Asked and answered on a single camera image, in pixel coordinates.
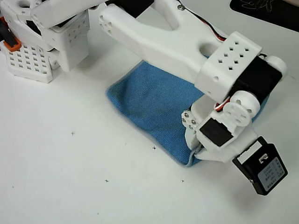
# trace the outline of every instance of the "black mat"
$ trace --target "black mat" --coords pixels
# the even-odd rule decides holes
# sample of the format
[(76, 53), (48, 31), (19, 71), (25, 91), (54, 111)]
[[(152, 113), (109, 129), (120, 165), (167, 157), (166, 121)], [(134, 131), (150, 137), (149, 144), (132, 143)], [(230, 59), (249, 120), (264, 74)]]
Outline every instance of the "black mat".
[(239, 13), (299, 32), (299, 7), (283, 0), (232, 0), (230, 7)]

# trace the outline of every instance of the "screw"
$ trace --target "screw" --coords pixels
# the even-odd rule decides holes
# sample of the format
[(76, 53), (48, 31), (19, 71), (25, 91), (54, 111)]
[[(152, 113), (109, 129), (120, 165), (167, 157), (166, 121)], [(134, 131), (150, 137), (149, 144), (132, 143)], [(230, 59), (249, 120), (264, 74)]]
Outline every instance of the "screw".
[(183, 6), (183, 5), (178, 5), (178, 10), (180, 10), (180, 11), (184, 11), (185, 9), (186, 9), (185, 6)]

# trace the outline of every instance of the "blue cloth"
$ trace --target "blue cloth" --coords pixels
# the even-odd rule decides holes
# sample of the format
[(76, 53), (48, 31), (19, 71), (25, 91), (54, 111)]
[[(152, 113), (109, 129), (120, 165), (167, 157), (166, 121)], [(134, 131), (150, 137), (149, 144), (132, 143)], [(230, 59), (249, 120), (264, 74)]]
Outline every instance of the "blue cloth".
[[(107, 90), (114, 106), (138, 128), (154, 137), (179, 163), (191, 154), (181, 113), (203, 96), (193, 84), (143, 62)], [(199, 162), (193, 159), (191, 165)]]

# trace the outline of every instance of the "white surface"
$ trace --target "white surface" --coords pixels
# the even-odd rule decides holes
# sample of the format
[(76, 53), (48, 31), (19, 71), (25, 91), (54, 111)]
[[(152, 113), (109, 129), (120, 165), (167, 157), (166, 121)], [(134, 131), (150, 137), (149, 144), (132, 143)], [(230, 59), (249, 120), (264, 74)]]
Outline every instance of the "white surface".
[[(54, 71), (59, 76), (50, 84), (5, 72), (1, 56), (0, 223), (299, 222), (299, 33), (232, 12), (228, 0), (185, 4), (287, 63), (289, 75), (254, 126), (276, 144), (289, 175), (263, 197), (232, 163), (182, 168), (152, 149), (154, 143), (105, 97), (107, 87), (139, 58), (98, 28), (96, 10), (88, 35), (91, 55), (69, 73)], [(141, 20), (165, 25), (152, 10)]]

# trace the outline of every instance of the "wire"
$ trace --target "wire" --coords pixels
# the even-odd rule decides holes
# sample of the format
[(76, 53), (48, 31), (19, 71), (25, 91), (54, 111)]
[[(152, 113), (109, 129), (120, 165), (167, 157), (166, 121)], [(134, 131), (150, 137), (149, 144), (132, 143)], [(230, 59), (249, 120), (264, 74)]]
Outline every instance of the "wire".
[[(184, 6), (183, 3), (181, 2), (181, 0), (178, 0), (178, 2), (179, 2), (182, 6)], [(215, 36), (218, 38), (218, 40), (220, 40), (220, 41), (225, 41), (225, 40), (226, 40), (226, 37), (221, 36), (221, 35), (215, 30), (215, 28), (212, 26), (211, 23), (209, 23), (207, 20), (205, 20), (204, 18), (202, 18), (200, 15), (197, 15), (196, 13), (192, 12), (190, 9), (188, 9), (188, 8), (186, 8), (186, 7), (185, 7), (185, 9), (186, 9), (188, 12), (190, 12), (191, 14), (193, 14), (196, 18), (198, 18), (199, 20), (201, 20), (204, 24), (208, 25), (209, 28), (210, 28), (210, 29), (213, 31), (213, 33), (215, 34)]]
[(214, 105), (214, 110), (216, 110), (217, 112), (222, 111), (225, 104), (227, 104), (229, 101), (230, 101), (230, 97), (227, 97), (221, 104), (216, 103)]

